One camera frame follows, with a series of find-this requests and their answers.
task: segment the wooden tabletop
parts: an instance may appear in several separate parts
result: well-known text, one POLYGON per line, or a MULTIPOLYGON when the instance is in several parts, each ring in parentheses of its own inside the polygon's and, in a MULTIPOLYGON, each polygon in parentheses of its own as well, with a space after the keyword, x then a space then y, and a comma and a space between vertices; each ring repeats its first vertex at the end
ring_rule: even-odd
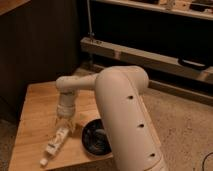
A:
POLYGON ((0 15, 9 12, 30 0, 0 0, 0 15))
POLYGON ((112 155, 95 157, 85 152, 81 143, 82 128, 99 118, 94 93, 80 91, 76 100, 77 129, 58 155, 41 168, 39 161, 47 142, 55 133, 58 92, 54 82, 32 84, 28 87, 9 171, 39 171, 103 160, 112 155))

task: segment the dark wooden cabinet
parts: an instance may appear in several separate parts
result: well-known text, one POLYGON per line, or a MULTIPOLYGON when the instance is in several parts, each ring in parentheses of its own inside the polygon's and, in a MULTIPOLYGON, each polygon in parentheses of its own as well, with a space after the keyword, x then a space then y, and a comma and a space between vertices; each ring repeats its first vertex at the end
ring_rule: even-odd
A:
POLYGON ((19 118, 27 84, 71 74, 79 41, 75 0, 31 0, 1 15, 0 117, 19 118))

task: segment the screw hole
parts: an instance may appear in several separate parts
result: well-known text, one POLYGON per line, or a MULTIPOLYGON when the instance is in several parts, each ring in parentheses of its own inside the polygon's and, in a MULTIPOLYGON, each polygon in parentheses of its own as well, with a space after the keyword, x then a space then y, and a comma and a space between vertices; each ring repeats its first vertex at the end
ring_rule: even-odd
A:
POLYGON ((155 157, 155 153, 150 154, 150 157, 155 157))
POLYGON ((134 97, 133 96, 128 96, 127 98, 130 99, 130 100, 132 100, 134 97))
POLYGON ((144 124, 140 124, 138 125, 139 128, 143 128, 144 127, 144 124))

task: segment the wooden block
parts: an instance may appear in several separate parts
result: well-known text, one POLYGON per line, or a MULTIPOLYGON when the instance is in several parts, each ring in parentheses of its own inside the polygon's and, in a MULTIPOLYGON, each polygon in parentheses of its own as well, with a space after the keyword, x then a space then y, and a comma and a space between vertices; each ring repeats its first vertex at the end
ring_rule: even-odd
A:
POLYGON ((9 12, 30 0, 0 0, 0 15, 9 12))
POLYGON ((191 4, 191 0, 185 0, 185 1, 175 1, 175 4, 173 6, 173 9, 188 11, 191 4))

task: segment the speckled floor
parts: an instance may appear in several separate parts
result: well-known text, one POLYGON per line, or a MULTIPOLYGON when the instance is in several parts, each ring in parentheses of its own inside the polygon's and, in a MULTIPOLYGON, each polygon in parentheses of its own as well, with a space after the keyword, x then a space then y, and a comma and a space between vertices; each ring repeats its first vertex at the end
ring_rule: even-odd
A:
MULTIPOLYGON (((170 171, 201 171, 204 156, 213 152, 213 107, 148 89, 143 95, 162 143, 170 171)), ((0 171, 6 171, 16 127, 0 122, 0 171)), ((213 170, 213 155, 205 171, 213 170)), ((116 171, 113 159, 60 171, 116 171)))

